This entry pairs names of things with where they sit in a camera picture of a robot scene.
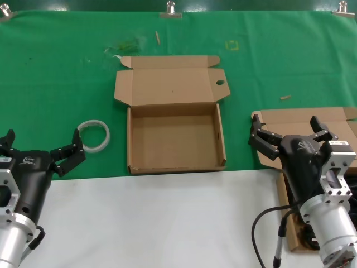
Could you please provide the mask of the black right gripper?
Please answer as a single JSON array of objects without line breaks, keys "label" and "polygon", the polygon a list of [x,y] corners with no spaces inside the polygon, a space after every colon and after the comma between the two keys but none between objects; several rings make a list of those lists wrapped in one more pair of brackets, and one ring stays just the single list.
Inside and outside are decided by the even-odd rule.
[{"label": "black right gripper", "polygon": [[248,144],[270,160],[279,156],[293,194],[292,205],[302,206],[310,198],[322,194],[320,178],[324,156],[319,142],[337,141],[338,136],[317,116],[310,120],[314,134],[309,136],[285,135],[281,140],[281,135],[265,130],[263,126],[259,116],[254,114]]}]

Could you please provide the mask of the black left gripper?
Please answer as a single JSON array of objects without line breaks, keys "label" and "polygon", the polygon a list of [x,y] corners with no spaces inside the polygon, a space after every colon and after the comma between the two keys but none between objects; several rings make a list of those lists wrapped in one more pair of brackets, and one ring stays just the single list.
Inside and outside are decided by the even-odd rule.
[{"label": "black left gripper", "polygon": [[50,152],[15,150],[12,148],[14,140],[13,129],[1,137],[1,169],[10,170],[20,191],[14,212],[37,224],[53,174],[63,177],[85,161],[83,142],[77,128],[71,144]]}]

